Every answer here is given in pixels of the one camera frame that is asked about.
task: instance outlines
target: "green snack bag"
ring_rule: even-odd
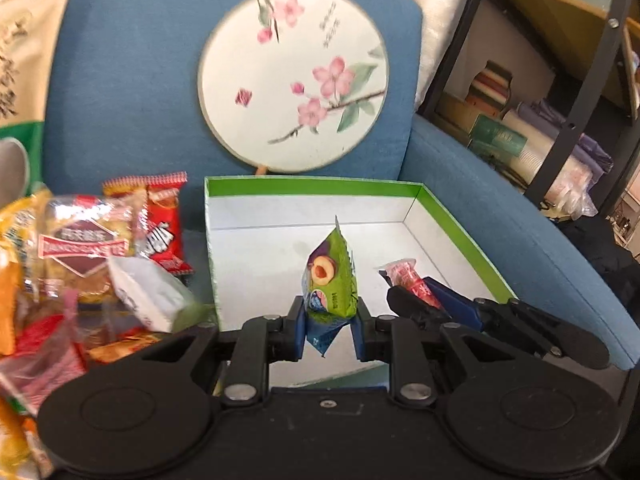
[[[0,0],[0,157],[9,143],[21,147],[21,160],[12,161],[20,166],[10,169],[23,175],[26,193],[42,180],[49,75],[67,1]],[[0,188],[3,171],[0,164]]]
[[[338,219],[306,261],[302,276],[306,339],[324,355],[340,329],[356,314],[358,287],[347,242]]]

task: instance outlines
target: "screw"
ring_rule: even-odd
[[[255,397],[258,391],[250,384],[231,384],[225,388],[227,399],[231,400],[249,400]]]
[[[431,388],[426,384],[409,383],[400,388],[400,395],[409,400],[426,400],[431,397]]]

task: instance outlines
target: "open cardboard box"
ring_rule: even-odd
[[[468,298],[515,297],[495,267],[439,200],[410,182],[301,176],[222,176],[205,180],[207,243],[221,330],[264,314],[285,315],[302,293],[309,254],[335,217],[356,269],[358,294],[372,316],[392,314],[378,270],[414,258]],[[356,359],[344,327],[323,358],[308,342],[302,360],[270,365],[271,386],[302,386],[380,363]]]

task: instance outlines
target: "blue armchair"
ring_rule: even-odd
[[[44,176],[55,193],[99,193],[101,181],[123,174],[189,172],[183,221],[200,271],[192,286],[205,296],[204,176],[253,168],[210,133],[196,70],[208,35],[240,1],[69,0],[47,106]],[[354,1],[384,37],[388,96],[366,139],[313,174],[425,183],[519,297],[595,332],[615,364],[632,367],[640,331],[587,261],[489,167],[413,116],[420,9],[411,0]]]

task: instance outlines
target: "pink blossom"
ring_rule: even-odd
[[[347,95],[351,90],[351,83],[355,74],[353,71],[344,68],[344,60],[338,56],[329,65],[329,68],[317,66],[313,70],[316,81],[322,83],[320,93],[324,97],[331,97],[334,92],[340,95]]]
[[[305,93],[305,86],[301,82],[291,83],[291,91],[295,95],[302,95]]]
[[[242,105],[246,108],[249,104],[249,101],[251,100],[252,95],[254,95],[253,92],[249,92],[244,88],[239,89],[238,94],[236,95],[236,104]]]
[[[320,105],[320,99],[311,99],[306,105],[298,107],[298,122],[300,126],[318,126],[326,117],[326,108]]]
[[[275,10],[273,11],[273,17],[276,20],[285,20],[289,27],[294,27],[298,22],[298,17],[305,12],[305,7],[298,3],[298,0],[276,0],[273,4]]]
[[[273,32],[271,31],[271,27],[265,27],[258,32],[258,41],[260,41],[260,43],[267,43],[267,41],[271,41],[272,36]]]

